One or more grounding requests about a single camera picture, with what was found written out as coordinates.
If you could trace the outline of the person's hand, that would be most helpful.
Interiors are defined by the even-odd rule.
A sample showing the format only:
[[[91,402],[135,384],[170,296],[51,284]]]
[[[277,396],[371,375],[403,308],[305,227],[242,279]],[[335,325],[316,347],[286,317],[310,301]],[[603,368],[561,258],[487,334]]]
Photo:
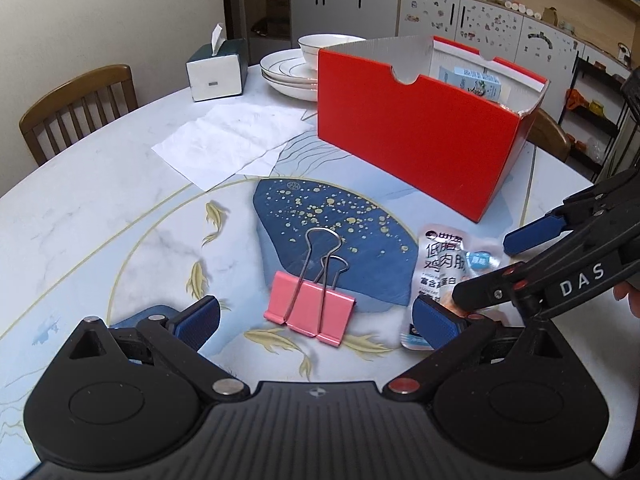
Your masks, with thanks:
[[[614,298],[617,301],[627,299],[631,313],[640,318],[640,290],[636,289],[629,282],[624,281],[616,285],[613,289]]]

